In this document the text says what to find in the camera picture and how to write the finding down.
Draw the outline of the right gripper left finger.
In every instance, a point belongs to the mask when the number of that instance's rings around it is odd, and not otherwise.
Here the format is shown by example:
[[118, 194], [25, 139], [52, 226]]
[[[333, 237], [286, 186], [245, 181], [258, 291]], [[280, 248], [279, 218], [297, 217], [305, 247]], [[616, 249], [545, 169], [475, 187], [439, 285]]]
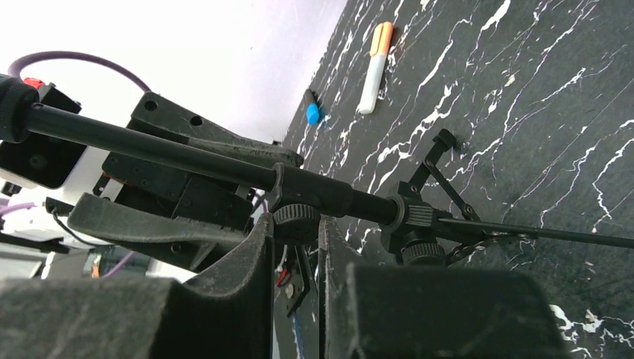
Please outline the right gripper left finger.
[[3, 358], [270, 358], [274, 221], [180, 283], [5, 280]]

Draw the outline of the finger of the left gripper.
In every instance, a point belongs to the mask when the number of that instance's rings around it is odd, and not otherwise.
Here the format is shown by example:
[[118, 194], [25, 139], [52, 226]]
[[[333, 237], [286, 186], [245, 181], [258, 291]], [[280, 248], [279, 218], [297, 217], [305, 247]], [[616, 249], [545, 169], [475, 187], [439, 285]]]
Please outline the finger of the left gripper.
[[190, 138], [188, 145], [264, 168], [271, 168], [276, 163], [299, 168], [304, 163], [304, 158], [291, 150], [282, 148], [279, 145], [266, 144], [249, 139], [247, 139], [246, 144], [231, 144]]
[[134, 243], [210, 242], [239, 244], [238, 230], [191, 219], [173, 220], [84, 193], [67, 219], [76, 231], [104, 240]]

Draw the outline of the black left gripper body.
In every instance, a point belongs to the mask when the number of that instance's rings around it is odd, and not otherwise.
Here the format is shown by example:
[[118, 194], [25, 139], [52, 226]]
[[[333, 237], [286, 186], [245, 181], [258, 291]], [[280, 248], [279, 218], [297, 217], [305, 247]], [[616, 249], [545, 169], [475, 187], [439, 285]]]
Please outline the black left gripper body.
[[[180, 144], [213, 142], [245, 144], [245, 138], [189, 111], [157, 93], [139, 100], [128, 129]], [[103, 176], [123, 188], [115, 203], [169, 219], [188, 218], [249, 233], [253, 190], [184, 170], [109, 153], [102, 164]]]

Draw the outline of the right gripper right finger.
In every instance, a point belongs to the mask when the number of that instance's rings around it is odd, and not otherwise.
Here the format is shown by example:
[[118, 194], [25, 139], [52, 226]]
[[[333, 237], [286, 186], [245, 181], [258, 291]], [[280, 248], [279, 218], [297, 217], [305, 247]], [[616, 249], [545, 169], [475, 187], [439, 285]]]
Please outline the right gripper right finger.
[[536, 282], [481, 269], [375, 265], [318, 227], [321, 358], [565, 358]]

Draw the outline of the silver microphone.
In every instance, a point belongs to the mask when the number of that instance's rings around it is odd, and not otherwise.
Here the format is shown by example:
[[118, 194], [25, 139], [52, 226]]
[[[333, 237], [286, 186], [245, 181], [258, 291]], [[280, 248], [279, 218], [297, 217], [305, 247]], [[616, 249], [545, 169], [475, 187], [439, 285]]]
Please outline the silver microphone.
[[477, 247], [498, 239], [549, 238], [632, 248], [632, 239], [521, 227], [481, 221], [434, 164], [410, 183], [411, 194], [379, 197], [348, 183], [277, 163], [267, 169], [195, 147], [121, 128], [44, 105], [38, 90], [22, 80], [1, 77], [1, 139], [23, 142], [31, 133], [170, 165], [266, 189], [274, 219], [274, 239], [288, 246], [317, 237], [322, 216], [349, 216], [381, 226], [385, 248], [406, 266], [452, 266]]

